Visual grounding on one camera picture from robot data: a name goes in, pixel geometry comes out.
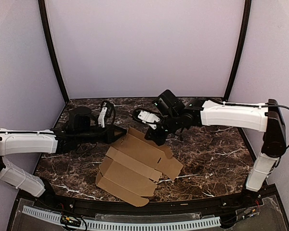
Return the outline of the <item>brown cardboard box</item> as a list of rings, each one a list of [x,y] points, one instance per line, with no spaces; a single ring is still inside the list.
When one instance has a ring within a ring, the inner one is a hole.
[[[135,207],[148,204],[162,175],[175,181],[183,168],[168,146],[157,146],[144,136],[129,128],[112,143],[95,181],[97,187]]]

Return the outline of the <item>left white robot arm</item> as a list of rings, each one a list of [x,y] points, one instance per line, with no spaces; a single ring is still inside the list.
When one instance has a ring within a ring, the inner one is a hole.
[[[23,190],[36,198],[54,195],[50,183],[33,176],[7,159],[10,154],[45,153],[66,154],[85,143],[112,144],[127,130],[118,127],[108,118],[115,119],[112,105],[102,106],[99,116],[91,109],[80,106],[70,110],[68,121],[59,129],[17,131],[0,128],[0,180]]]

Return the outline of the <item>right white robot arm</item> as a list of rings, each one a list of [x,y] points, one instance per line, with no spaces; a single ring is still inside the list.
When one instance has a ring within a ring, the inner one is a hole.
[[[190,127],[227,126],[264,133],[261,151],[239,197],[229,203],[231,207],[249,205],[256,199],[263,183],[289,148],[280,111],[289,107],[279,105],[274,99],[246,104],[193,98],[184,104],[170,90],[165,90],[152,103],[158,112],[142,109],[136,118],[149,125],[145,138],[158,146],[165,143],[169,134]]]

